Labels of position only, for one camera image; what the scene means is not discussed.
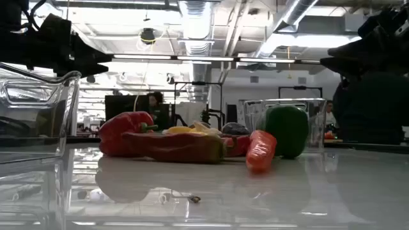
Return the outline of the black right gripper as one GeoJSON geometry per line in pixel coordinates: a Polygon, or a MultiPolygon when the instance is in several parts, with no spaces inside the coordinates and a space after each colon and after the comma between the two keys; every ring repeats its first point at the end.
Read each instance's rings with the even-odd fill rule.
{"type": "Polygon", "coordinates": [[[328,49],[332,57],[320,59],[320,64],[344,77],[357,77],[367,72],[359,62],[336,57],[367,56],[389,70],[409,73],[409,6],[385,6],[369,16],[358,30],[361,40],[328,49]]]}

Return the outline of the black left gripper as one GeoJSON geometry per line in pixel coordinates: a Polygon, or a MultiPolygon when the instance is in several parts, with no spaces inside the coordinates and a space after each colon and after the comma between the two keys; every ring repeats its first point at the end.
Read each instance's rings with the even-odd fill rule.
{"type": "Polygon", "coordinates": [[[112,57],[101,52],[76,34],[72,36],[72,23],[56,15],[50,14],[43,21],[39,30],[29,29],[25,33],[17,33],[0,26],[0,62],[54,70],[58,77],[68,72],[81,72],[82,77],[96,75],[108,71],[108,67],[100,64],[75,65],[70,59],[73,53],[72,42],[75,40],[75,58],[85,63],[111,62],[112,57]]]}

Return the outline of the red bell pepper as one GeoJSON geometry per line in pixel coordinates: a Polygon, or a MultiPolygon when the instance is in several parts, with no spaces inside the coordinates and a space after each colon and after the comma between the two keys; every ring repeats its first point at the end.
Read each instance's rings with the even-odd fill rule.
{"type": "Polygon", "coordinates": [[[122,112],[99,129],[100,151],[108,157],[131,157],[132,150],[123,140],[122,134],[153,132],[157,127],[147,112],[122,112]]]}

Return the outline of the green bell pepper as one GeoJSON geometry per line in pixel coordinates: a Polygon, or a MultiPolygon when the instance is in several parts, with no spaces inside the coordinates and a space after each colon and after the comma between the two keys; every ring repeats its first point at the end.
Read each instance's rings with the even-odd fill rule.
{"type": "Polygon", "coordinates": [[[290,105],[270,107],[258,119],[256,130],[268,132],[276,138],[277,156],[297,158],[303,152],[309,134],[308,115],[290,105]]]}

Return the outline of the long dark red pepper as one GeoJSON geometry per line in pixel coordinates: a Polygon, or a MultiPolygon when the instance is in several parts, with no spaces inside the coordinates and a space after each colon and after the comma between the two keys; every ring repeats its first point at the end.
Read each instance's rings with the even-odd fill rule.
{"type": "Polygon", "coordinates": [[[122,139],[130,148],[131,155],[149,157],[159,162],[218,164],[227,151],[221,138],[195,133],[124,133],[122,139]]]}

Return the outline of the orange carrot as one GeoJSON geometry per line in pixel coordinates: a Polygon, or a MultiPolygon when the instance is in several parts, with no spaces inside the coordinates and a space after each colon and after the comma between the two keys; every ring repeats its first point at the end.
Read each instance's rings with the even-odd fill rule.
{"type": "Polygon", "coordinates": [[[276,138],[266,131],[255,130],[250,136],[246,166],[252,173],[267,172],[275,155],[276,138]]]}

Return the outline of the dark purple vegetable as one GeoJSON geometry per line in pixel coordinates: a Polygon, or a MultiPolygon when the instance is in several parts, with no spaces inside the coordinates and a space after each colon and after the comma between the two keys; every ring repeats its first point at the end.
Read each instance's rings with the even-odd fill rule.
{"type": "Polygon", "coordinates": [[[235,122],[226,123],[222,127],[221,132],[223,134],[229,134],[229,135],[249,135],[250,134],[249,130],[245,126],[239,123],[235,123],[235,122]]]}

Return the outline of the pale yellow onion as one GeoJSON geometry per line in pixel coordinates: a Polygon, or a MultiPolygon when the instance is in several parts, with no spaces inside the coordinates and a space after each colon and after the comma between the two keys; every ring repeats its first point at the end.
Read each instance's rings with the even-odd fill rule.
{"type": "Polygon", "coordinates": [[[192,128],[190,131],[204,133],[206,135],[214,135],[214,136],[219,136],[222,134],[222,132],[219,131],[218,129],[207,127],[206,123],[198,122],[198,121],[194,122],[194,128],[192,128]]]}

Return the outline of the black computer monitor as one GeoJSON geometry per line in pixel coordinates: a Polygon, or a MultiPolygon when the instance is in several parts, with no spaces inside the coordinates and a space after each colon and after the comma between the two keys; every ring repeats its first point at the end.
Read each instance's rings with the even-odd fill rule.
{"type": "Polygon", "coordinates": [[[148,112],[149,109],[149,98],[147,95],[106,95],[104,103],[106,121],[122,112],[148,112]]]}

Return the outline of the large clear plastic bin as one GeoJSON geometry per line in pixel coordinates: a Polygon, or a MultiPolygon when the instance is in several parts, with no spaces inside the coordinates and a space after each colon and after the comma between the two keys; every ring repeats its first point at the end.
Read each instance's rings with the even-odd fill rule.
{"type": "Polygon", "coordinates": [[[63,155],[80,79],[0,63],[0,164],[63,155]]]}

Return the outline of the small clear plastic bin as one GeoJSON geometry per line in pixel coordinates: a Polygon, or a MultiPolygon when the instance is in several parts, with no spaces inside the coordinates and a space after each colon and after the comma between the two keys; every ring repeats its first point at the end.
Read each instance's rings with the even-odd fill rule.
{"type": "Polygon", "coordinates": [[[327,101],[323,98],[278,98],[266,100],[244,100],[243,115],[245,126],[254,131],[261,123],[264,113],[269,108],[296,107],[305,112],[308,121],[308,135],[305,152],[320,153],[323,151],[325,133],[325,108],[327,101]]]}

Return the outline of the person at desk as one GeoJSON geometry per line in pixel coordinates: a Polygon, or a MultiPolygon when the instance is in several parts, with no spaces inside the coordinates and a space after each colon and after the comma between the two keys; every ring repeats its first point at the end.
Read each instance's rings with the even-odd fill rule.
{"type": "Polygon", "coordinates": [[[148,112],[157,130],[165,130],[169,127],[169,106],[164,103],[164,96],[159,91],[147,94],[149,100],[148,112]]]}

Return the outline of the wide black frame stand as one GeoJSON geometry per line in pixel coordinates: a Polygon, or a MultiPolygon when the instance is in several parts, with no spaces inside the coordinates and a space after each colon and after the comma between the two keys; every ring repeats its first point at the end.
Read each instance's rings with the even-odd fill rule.
{"type": "Polygon", "coordinates": [[[323,88],[322,87],[308,87],[308,86],[279,86],[278,87],[278,98],[281,98],[282,89],[293,89],[293,90],[307,90],[307,89],[317,89],[320,92],[320,98],[323,98],[323,88]]]}

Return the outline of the slanted silver air duct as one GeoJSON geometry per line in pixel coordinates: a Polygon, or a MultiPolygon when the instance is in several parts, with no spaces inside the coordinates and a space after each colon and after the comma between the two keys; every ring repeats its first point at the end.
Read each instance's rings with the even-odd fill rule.
{"type": "Polygon", "coordinates": [[[265,27],[266,38],[252,55],[254,58],[269,58],[274,50],[283,45],[290,45],[298,31],[300,21],[319,0],[287,0],[286,6],[272,16],[272,21],[265,27]]]}

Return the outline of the tall black frame stand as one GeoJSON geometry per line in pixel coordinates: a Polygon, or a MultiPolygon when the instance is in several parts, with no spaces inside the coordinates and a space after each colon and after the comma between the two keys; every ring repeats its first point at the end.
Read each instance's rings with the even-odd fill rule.
{"type": "Polygon", "coordinates": [[[210,109],[208,105],[206,105],[206,111],[210,116],[214,116],[217,118],[218,122],[218,129],[220,130],[226,122],[226,115],[222,111],[222,99],[223,99],[223,83],[219,82],[204,82],[204,81],[191,81],[191,82],[178,82],[176,81],[174,83],[174,98],[173,98],[173,103],[176,103],[176,97],[177,93],[180,92],[187,84],[193,85],[193,86],[209,86],[209,85],[217,85],[220,89],[220,109],[210,109]]]}

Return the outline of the straight silver air duct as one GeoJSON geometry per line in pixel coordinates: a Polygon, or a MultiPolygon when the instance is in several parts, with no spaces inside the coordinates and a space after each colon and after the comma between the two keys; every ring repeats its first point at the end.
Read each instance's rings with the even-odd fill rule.
{"type": "MultiPolygon", "coordinates": [[[[209,56],[211,43],[211,23],[213,3],[200,0],[178,1],[182,15],[183,38],[190,40],[185,43],[187,56],[209,56]]],[[[210,82],[210,64],[200,64],[199,61],[188,61],[189,81],[210,82]]],[[[187,87],[188,98],[191,102],[206,102],[208,100],[209,85],[187,87]]]]}

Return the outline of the long ceiling light rail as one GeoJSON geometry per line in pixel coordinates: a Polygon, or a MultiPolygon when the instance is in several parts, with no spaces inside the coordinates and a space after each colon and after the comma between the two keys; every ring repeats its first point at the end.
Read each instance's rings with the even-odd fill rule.
{"type": "Polygon", "coordinates": [[[217,62],[244,62],[244,63],[274,63],[296,65],[319,65],[319,60],[313,59],[283,59],[283,58],[256,58],[256,57],[227,57],[227,56],[175,56],[149,54],[111,54],[113,59],[133,60],[161,60],[161,61],[217,61],[217,62]]]}

